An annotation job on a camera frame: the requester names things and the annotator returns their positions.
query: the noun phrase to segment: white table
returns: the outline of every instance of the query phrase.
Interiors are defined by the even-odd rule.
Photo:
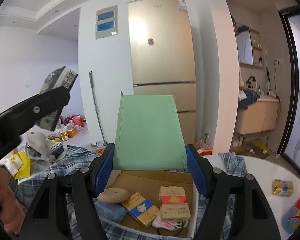
[[[218,167],[223,171],[226,171],[225,165],[218,155],[205,156],[205,158],[209,160],[213,167]],[[251,173],[256,178],[269,202],[277,221],[281,239],[287,240],[290,235],[283,229],[281,218],[300,197],[300,179],[285,168],[269,161],[249,156],[243,156],[243,158],[246,163],[247,172]],[[292,196],[285,197],[272,195],[272,182],[274,179],[292,180],[294,187]]]

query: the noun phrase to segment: gold refrigerator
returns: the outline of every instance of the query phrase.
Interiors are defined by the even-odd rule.
[[[173,95],[185,143],[193,144],[196,84],[185,1],[129,3],[129,34],[135,95]]]

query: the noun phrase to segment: plaid cloth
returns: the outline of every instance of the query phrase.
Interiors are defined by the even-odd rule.
[[[243,157],[236,156],[235,153],[219,153],[219,156],[223,160],[223,163],[226,166],[226,173],[229,175],[244,177],[247,174],[246,164]],[[229,231],[231,227],[231,220],[234,210],[234,194],[229,196],[228,207],[226,210],[225,222],[223,224],[222,234],[220,236],[221,240],[228,239]],[[198,217],[196,229],[200,225],[200,221],[203,217],[203,214],[208,205],[208,200],[202,195],[199,194],[199,203],[198,203]]]
[[[18,189],[15,190],[17,199],[25,207],[25,211],[26,211],[30,207],[35,194],[38,192],[41,184],[43,183],[43,181],[45,180],[46,176],[49,173],[54,172],[58,176],[65,176],[65,175],[73,174],[77,170],[79,170],[81,167],[89,166],[90,163],[92,162],[92,160],[99,156],[100,156],[100,154],[92,153],[89,150],[82,148],[82,147],[68,146],[65,157],[63,159],[56,162],[54,165],[52,165],[46,171],[41,172],[41,173],[31,177],[30,179],[21,182],[18,185]],[[223,159],[226,169],[227,169],[227,172],[229,174],[235,175],[235,176],[240,176],[240,177],[243,177],[246,174],[245,164],[244,164],[244,160],[242,157],[235,156],[235,153],[220,154],[220,157]],[[72,235],[75,240],[80,240],[81,238],[80,238],[80,234],[78,232],[78,226],[77,226],[77,221],[76,221],[75,212],[74,212],[72,195],[69,194],[66,196],[66,198],[67,198],[68,215],[69,215],[69,221],[70,221]],[[204,215],[206,206],[207,206],[207,200],[201,194],[199,194],[198,216],[197,216],[196,228],[199,227],[199,224]],[[231,213],[231,207],[229,207],[228,209],[229,209],[229,211],[227,211],[227,216],[229,216],[229,221],[231,224],[231,217],[232,217],[231,214],[233,214],[233,207],[232,207],[232,213]],[[98,214],[98,215],[100,217],[102,226],[103,226],[109,240],[157,240],[157,239],[172,240],[172,239],[180,239],[178,237],[160,236],[160,235],[153,235],[153,234],[140,232],[140,231],[134,230],[132,228],[127,228],[120,224],[106,220],[106,219],[102,218],[102,214]],[[226,235],[226,229],[228,227],[228,224],[229,224],[229,222],[226,217],[226,221],[225,221],[226,227],[224,226],[224,232],[223,232],[224,235]]]

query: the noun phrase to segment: human hand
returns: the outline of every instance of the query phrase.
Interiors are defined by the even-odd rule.
[[[0,168],[0,206],[2,207],[0,220],[4,224],[4,230],[7,233],[18,235],[25,219],[25,213],[9,186],[8,174],[2,168]]]

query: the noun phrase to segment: metal bolt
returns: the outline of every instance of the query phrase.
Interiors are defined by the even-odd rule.
[[[247,178],[248,180],[254,180],[253,175],[252,175],[252,174],[249,174],[249,173],[246,175],[246,178]]]
[[[88,171],[89,171],[89,167],[86,167],[86,166],[84,166],[80,169],[80,172],[82,172],[82,173],[86,173]]]
[[[40,112],[40,107],[35,106],[35,107],[33,108],[33,112],[34,112],[35,114],[39,113],[39,112]]]
[[[220,174],[222,172],[222,170],[220,168],[213,168],[212,171],[216,174]]]
[[[48,179],[54,179],[56,177],[55,173],[48,174]]]

